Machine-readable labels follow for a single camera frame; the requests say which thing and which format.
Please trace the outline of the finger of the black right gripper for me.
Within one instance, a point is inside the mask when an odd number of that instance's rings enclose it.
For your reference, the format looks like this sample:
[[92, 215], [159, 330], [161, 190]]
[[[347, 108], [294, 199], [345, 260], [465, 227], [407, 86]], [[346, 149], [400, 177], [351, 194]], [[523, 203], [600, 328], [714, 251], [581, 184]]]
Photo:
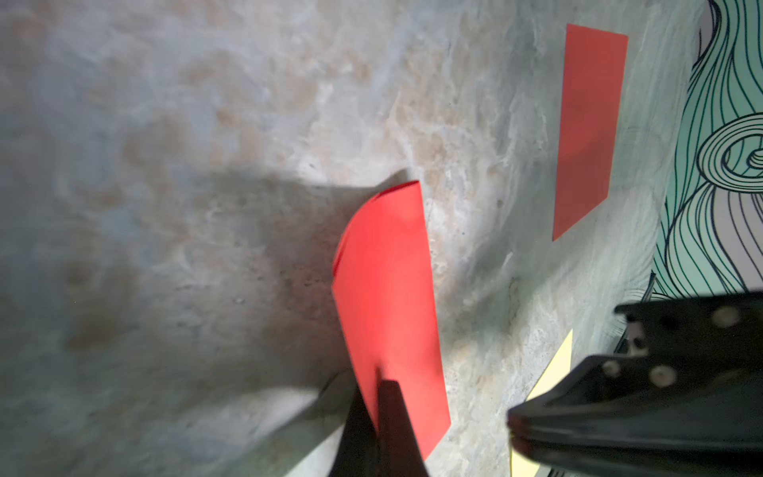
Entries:
[[714, 417], [762, 427], [762, 369], [677, 357], [591, 356], [550, 391], [508, 411], [545, 423], [554, 417]]
[[511, 443], [540, 464], [585, 476], [760, 476], [762, 427], [714, 417], [540, 419], [509, 413]]

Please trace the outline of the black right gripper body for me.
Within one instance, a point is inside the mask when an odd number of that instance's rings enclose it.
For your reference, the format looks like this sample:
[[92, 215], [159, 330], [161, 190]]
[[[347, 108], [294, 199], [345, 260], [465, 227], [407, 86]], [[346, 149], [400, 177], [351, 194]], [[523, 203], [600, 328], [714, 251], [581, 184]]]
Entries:
[[623, 303], [634, 352], [686, 358], [760, 358], [760, 291]]

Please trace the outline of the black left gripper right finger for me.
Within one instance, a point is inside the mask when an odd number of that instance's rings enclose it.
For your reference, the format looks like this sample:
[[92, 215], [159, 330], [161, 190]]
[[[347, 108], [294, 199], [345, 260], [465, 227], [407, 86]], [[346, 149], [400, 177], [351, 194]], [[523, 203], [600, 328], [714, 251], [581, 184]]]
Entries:
[[381, 368], [376, 375], [380, 475], [429, 477], [399, 382], [386, 379]]

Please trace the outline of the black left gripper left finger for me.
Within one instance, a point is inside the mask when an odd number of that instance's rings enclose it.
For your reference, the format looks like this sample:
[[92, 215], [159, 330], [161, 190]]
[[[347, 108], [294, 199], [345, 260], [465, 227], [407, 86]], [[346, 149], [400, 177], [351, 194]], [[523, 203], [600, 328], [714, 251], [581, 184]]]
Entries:
[[379, 445], [361, 390], [356, 388], [329, 477], [377, 477]]

